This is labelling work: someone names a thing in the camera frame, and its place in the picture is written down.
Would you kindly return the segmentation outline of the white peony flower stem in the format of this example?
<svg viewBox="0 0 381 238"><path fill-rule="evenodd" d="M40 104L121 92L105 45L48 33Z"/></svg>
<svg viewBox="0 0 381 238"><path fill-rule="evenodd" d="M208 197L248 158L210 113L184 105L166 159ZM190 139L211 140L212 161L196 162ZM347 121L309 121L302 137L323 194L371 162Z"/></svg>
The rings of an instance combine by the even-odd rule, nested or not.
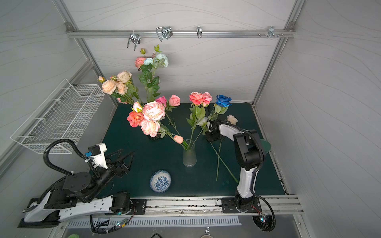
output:
<svg viewBox="0 0 381 238"><path fill-rule="evenodd" d="M207 127L209 125L209 122L207 121L207 117L204 117L203 119L201 119L201 121L198 122L196 125L201 127L202 129L207 129ZM210 143L210 145L211 145L213 151L216 153L218 150L216 150L216 148L214 147L212 142Z"/></svg>

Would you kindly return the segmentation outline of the red pink rose stem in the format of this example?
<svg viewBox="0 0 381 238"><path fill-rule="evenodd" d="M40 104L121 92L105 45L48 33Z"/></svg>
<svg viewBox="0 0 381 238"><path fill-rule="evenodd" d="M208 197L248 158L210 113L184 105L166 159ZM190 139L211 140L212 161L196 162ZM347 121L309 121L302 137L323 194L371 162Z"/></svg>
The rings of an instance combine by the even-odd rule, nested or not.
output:
<svg viewBox="0 0 381 238"><path fill-rule="evenodd" d="M194 131L197 127L197 123L201 121L205 117L206 111L205 107L210 104L210 94L205 93L199 93L199 92L192 92L189 95L190 101L191 101L191 107L190 107L190 117L187 119L187 122L191 126L191 136L190 140L193 139Z"/></svg>

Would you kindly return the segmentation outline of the dark red glass vase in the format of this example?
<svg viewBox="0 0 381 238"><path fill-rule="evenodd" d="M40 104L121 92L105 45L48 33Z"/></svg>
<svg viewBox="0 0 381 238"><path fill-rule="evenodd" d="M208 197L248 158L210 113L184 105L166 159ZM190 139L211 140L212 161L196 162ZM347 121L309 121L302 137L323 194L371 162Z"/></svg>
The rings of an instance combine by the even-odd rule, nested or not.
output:
<svg viewBox="0 0 381 238"><path fill-rule="evenodd" d="M161 133L158 132L158 133L156 134L156 136L151 136L151 135L149 134L149 135L147 135L147 137L148 137L150 140L159 140L159 139L161 139Z"/></svg>

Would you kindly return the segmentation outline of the blue rose stem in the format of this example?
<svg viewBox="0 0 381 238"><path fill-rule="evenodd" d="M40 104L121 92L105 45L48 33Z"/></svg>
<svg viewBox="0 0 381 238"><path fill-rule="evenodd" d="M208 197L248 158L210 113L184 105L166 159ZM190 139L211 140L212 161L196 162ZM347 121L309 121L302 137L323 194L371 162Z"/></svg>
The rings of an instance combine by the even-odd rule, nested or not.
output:
<svg viewBox="0 0 381 238"><path fill-rule="evenodd" d="M209 112L209 113L207 112L207 108L210 106L210 104L205 108L206 109L206 117L208 119L208 122L209 123L210 122L219 122L218 117L227 112L229 106L231 105L231 100L232 99L230 97L227 97L224 95L217 95L216 102L213 104L211 112ZM194 138L197 137L199 132L200 132L200 127L196 127L194 134L193 134ZM201 133L201 135L205 135L206 132L207 132L207 129L204 129L204 131Z"/></svg>

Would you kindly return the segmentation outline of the clear ribbed glass vase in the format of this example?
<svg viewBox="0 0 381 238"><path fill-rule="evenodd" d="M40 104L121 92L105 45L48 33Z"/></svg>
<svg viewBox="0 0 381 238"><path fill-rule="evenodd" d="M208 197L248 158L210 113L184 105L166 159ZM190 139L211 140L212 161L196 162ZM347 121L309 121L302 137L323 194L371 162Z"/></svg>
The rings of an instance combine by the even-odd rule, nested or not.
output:
<svg viewBox="0 0 381 238"><path fill-rule="evenodd" d="M186 167L193 167L197 163L194 141L186 139L188 149L183 151L183 164Z"/></svg>

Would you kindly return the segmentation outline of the pink tulip stem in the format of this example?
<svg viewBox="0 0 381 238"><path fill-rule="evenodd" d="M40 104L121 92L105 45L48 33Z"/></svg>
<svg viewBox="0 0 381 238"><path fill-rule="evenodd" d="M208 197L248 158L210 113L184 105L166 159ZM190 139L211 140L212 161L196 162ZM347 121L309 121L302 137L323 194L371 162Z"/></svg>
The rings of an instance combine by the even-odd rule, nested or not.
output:
<svg viewBox="0 0 381 238"><path fill-rule="evenodd" d="M181 145L185 151L187 151L190 147L189 144L186 142L186 140L182 136L175 135L171 133L168 129L165 129L164 127L161 127L159 129L159 133L161 134L161 138L166 136L170 137L174 142Z"/></svg>

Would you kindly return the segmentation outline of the peach pink peony spray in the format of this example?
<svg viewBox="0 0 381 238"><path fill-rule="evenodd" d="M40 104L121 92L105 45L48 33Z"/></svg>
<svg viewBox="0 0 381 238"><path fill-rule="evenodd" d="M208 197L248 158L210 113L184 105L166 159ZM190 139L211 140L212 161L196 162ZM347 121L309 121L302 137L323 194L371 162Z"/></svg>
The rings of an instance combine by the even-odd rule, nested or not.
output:
<svg viewBox="0 0 381 238"><path fill-rule="evenodd" d="M139 89L134 84L133 75L129 71L121 71L109 79L98 76L98 82L101 83L102 92L110 95L119 103L133 105L135 102L143 102Z"/></svg>

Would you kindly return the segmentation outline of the small pink rose spray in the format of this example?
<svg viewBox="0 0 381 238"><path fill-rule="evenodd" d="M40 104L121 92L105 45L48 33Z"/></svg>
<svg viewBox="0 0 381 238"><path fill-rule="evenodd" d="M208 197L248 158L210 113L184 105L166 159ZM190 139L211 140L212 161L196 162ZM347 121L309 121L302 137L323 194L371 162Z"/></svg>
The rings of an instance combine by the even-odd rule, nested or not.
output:
<svg viewBox="0 0 381 238"><path fill-rule="evenodd" d="M227 123L230 124L231 126L235 126L237 124L237 122L238 122L238 120L233 115L227 116ZM221 146L222 146L222 141L220 142L219 147L218 147L218 151L216 152L217 159L218 159L218 162L217 162L217 172L216 172L216 181L218 181L219 164L221 162L223 164L223 166L227 169L228 173L233 178L233 180L236 183L238 183L237 178L233 175L233 173L231 172L230 168L226 165L226 163L223 161L223 159L220 156Z"/></svg>

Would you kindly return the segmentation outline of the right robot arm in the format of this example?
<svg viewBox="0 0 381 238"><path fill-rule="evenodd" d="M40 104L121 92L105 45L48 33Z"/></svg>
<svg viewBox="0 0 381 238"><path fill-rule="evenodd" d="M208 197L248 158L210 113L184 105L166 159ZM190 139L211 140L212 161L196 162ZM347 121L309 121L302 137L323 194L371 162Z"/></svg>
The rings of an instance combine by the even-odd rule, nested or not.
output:
<svg viewBox="0 0 381 238"><path fill-rule="evenodd" d="M235 156L240 166L240 179L234 198L221 198L223 213L251 213L255 225L263 232L271 232L276 226L275 212L269 202L256 194L255 183L263 167L266 154L259 133L245 130L227 121L211 123L207 139L226 137L234 142Z"/></svg>

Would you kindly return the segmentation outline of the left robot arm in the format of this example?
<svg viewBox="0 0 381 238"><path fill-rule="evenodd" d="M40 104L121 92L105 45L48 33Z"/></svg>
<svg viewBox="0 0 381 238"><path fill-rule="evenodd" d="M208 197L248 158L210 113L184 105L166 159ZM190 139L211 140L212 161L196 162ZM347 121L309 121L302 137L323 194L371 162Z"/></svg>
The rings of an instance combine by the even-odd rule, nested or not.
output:
<svg viewBox="0 0 381 238"><path fill-rule="evenodd" d="M49 158L50 151L57 145L66 143L90 167L89 172L70 172L54 165ZM19 228L44 229L58 226L71 218L95 214L125 215L131 212L133 202L127 192L120 192L104 198L99 193L114 177L127 175L132 166L135 152L126 155L120 149L105 155L107 147L99 143L89 147L82 154L70 139L59 139L49 144L43 161L51 169L61 172L64 177L49 186L39 198L31 199Z"/></svg>

